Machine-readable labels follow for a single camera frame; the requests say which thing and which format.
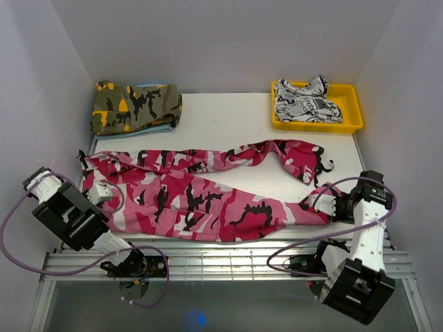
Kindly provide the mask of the pink camouflage trousers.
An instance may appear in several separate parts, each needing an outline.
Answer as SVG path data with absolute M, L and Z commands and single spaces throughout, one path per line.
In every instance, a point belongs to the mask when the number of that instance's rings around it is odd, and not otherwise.
M 265 140 L 228 151 L 103 151 L 79 154 L 85 190 L 114 184 L 105 203 L 114 232 L 144 233 L 209 242 L 261 239 L 292 225 L 320 226 L 332 218 L 307 200 L 285 203 L 204 178 L 239 166 L 259 165 L 276 154 L 282 167 L 304 184 L 324 172 L 323 148 L 301 140 Z

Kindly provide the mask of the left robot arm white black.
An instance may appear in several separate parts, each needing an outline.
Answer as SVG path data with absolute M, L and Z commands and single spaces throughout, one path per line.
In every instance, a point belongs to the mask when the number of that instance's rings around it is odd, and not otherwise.
M 139 249 L 112 234 L 109 219 L 98 207 L 112 198 L 106 185 L 95 185 L 83 194 L 74 185 L 41 167 L 23 182 L 28 196 L 38 200 L 33 216 L 75 251 L 113 252 L 100 267 L 109 276 L 139 277 L 147 272 L 147 260 Z

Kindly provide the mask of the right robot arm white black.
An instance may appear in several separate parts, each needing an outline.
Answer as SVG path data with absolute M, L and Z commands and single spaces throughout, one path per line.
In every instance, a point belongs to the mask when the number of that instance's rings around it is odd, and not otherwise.
M 312 264 L 326 279 L 310 282 L 310 291 L 322 304 L 370 324 L 395 290 L 383 260 L 385 217 L 395 208 L 394 195 L 385 188 L 383 175 L 369 170 L 360 173 L 349 194 L 334 196 L 327 190 L 313 195 L 309 205 L 356 227 L 350 246 L 331 238 L 319 242 Z

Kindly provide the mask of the white black newsprint trousers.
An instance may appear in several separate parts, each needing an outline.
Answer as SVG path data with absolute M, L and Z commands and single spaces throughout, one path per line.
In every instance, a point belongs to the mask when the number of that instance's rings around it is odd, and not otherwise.
M 340 107 L 327 98 L 329 82 L 324 75 L 319 75 L 302 88 L 280 78 L 273 90 L 273 109 L 281 122 L 343 122 Z

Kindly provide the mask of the yellow plastic tray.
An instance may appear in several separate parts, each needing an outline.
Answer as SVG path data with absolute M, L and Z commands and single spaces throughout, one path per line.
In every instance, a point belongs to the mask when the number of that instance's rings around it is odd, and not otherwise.
M 282 122 L 275 114 L 274 86 L 271 83 L 271 126 L 280 131 L 306 131 L 316 133 L 353 134 L 364 127 L 359 101 L 355 88 L 349 84 L 330 84 L 327 98 L 334 102 L 342 111 L 343 121 L 340 124 L 319 122 Z

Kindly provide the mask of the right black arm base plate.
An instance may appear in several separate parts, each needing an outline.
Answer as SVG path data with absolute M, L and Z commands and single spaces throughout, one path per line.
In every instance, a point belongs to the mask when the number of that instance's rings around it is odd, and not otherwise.
M 326 275 L 326 267 L 315 254 L 295 255 L 289 259 L 289 267 L 302 273 Z

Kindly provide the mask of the aluminium frame rail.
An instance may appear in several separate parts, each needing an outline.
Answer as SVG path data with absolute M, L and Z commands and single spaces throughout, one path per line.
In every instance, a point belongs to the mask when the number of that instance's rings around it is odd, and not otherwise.
M 168 256 L 171 281 L 273 281 L 289 280 L 288 273 L 270 269 L 266 260 L 277 249 L 289 244 L 287 241 L 257 241 L 246 243 L 198 243 L 179 240 L 136 241 L 136 246 L 153 246 Z M 290 256 L 311 254 L 317 243 L 308 243 L 287 250 L 271 260 L 274 266 L 289 263 Z M 65 246 L 61 251 L 47 255 L 44 268 L 49 271 L 68 272 L 93 263 L 102 254 L 98 251 L 76 252 Z M 408 253 L 383 248 L 387 275 L 394 279 L 412 279 L 415 269 Z M 70 276 L 44 275 L 43 280 L 111 281 L 99 264 L 82 273 Z

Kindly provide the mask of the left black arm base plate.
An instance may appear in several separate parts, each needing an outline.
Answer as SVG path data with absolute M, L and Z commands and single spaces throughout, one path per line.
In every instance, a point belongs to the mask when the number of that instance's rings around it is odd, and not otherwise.
M 142 277 L 166 277 L 166 264 L 161 256 L 144 256 L 131 263 L 124 261 L 115 266 L 110 261 L 100 264 L 108 277 L 142 278 Z

